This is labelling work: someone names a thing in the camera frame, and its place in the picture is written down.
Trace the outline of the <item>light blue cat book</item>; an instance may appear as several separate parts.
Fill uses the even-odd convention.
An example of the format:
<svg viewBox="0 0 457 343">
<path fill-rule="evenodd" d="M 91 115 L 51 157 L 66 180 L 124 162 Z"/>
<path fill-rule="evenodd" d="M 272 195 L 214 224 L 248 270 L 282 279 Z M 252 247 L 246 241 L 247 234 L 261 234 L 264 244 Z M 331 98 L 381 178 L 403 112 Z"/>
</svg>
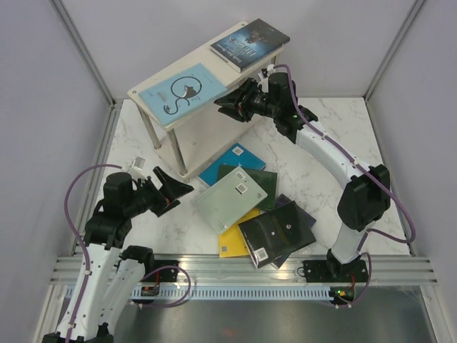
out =
<svg viewBox="0 0 457 343">
<path fill-rule="evenodd" d="M 226 91 L 203 64 L 196 64 L 141 91 L 139 96 L 159 123 L 168 126 Z"/>
</svg>

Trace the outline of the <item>pale green book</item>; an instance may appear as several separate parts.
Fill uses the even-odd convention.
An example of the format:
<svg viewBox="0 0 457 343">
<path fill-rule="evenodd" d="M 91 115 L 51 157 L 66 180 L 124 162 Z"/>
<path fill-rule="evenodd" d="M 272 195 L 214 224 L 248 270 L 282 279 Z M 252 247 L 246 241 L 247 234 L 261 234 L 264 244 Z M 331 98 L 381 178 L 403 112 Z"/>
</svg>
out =
<svg viewBox="0 0 457 343">
<path fill-rule="evenodd" d="M 247 171 L 238 166 L 196 197 L 193 204 L 201 218 L 217 234 L 222 234 L 267 196 Z"/>
</svg>

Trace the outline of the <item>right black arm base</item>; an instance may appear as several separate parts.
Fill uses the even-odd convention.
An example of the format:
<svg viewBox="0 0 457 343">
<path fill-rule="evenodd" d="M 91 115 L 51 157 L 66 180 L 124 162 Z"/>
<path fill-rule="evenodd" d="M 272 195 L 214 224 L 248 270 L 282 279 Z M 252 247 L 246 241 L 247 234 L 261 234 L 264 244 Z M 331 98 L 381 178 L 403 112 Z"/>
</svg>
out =
<svg viewBox="0 0 457 343">
<path fill-rule="evenodd" d="M 368 267 L 361 259 L 349 264 L 317 259 L 303 261 L 303 276 L 308 283 L 352 283 L 368 281 Z"/>
</svg>

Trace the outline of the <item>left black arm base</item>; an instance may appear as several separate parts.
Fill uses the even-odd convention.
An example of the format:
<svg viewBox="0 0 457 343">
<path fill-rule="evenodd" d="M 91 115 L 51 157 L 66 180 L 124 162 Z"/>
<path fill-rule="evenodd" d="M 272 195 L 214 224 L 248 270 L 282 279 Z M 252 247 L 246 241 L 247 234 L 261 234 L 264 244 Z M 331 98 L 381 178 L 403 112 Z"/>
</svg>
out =
<svg viewBox="0 0 457 343">
<path fill-rule="evenodd" d="M 172 259 L 156 259 L 154 264 L 151 267 L 146 269 L 147 272 L 152 272 L 155 269 L 159 269 L 164 266 L 178 266 L 179 261 Z M 154 284 L 160 284 L 162 282 L 175 282 L 177 280 L 177 275 L 179 271 L 177 269 L 167 268 L 162 269 L 161 271 L 152 274 L 149 277 L 144 277 L 142 279 L 143 282 L 149 282 Z"/>
</svg>

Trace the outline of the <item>dark blue Wuthering Heights book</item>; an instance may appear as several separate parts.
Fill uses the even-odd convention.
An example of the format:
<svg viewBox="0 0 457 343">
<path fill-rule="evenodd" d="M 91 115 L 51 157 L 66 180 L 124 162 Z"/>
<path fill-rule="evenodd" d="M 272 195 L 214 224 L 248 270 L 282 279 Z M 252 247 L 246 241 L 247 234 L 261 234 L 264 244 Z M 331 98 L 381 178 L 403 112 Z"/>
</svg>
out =
<svg viewBox="0 0 457 343">
<path fill-rule="evenodd" d="M 242 72 L 289 42 L 289 36 L 256 19 L 212 43 L 210 50 L 237 72 Z"/>
</svg>

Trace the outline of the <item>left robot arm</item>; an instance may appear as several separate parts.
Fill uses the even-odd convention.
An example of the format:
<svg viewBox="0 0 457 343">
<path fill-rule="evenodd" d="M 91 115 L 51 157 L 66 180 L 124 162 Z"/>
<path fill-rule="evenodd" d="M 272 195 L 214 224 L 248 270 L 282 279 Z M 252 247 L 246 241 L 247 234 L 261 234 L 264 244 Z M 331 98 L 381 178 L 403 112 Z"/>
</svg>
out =
<svg viewBox="0 0 457 343">
<path fill-rule="evenodd" d="M 77 240 L 83 259 L 74 293 L 55 332 L 43 342 L 112 342 L 119 317 L 139 282 L 149 282 L 159 269 L 148 247 L 124 246 L 132 220 L 151 212 L 157 217 L 180 204 L 194 188 L 160 167 L 153 173 L 159 184 L 134 166 L 107 176 L 103 197 L 96 204 L 83 235 Z"/>
</svg>

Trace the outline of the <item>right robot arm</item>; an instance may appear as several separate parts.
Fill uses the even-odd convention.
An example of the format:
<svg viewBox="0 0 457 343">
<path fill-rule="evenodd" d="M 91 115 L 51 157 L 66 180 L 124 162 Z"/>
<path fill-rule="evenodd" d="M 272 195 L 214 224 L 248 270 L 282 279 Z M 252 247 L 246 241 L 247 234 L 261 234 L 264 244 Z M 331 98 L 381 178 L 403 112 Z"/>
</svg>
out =
<svg viewBox="0 0 457 343">
<path fill-rule="evenodd" d="M 268 89 L 248 78 L 239 88 L 214 101 L 219 112 L 239 122 L 254 115 L 271 118 L 277 131 L 306 150 L 335 178 L 343 190 L 337 206 L 341 220 L 336 242 L 327 253 L 326 273 L 340 282 L 352 272 L 363 236 L 389 209 L 391 200 L 383 191 L 390 186 L 387 168 L 358 163 L 327 135 L 317 116 L 298 104 L 295 84 L 285 72 L 267 78 Z"/>
</svg>

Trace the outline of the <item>dark green book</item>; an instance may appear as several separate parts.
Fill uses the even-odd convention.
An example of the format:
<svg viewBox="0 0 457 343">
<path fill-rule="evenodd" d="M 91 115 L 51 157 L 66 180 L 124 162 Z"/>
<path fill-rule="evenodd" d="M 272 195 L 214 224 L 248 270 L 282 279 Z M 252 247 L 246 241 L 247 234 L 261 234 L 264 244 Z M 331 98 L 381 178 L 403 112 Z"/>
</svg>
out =
<svg viewBox="0 0 457 343">
<path fill-rule="evenodd" d="M 249 169 L 243 167 L 243 170 L 267 193 L 267 197 L 263 199 L 259 204 L 248 209 L 248 205 L 242 204 L 237 205 L 234 197 L 230 195 L 222 195 L 219 192 L 219 195 L 213 196 L 214 207 L 218 211 L 228 211 L 234 210 L 235 212 L 243 212 L 246 214 L 251 209 L 260 209 L 260 210 L 272 210 L 275 206 L 276 198 L 276 188 L 277 188 L 277 173 L 264 170 Z"/>
</svg>

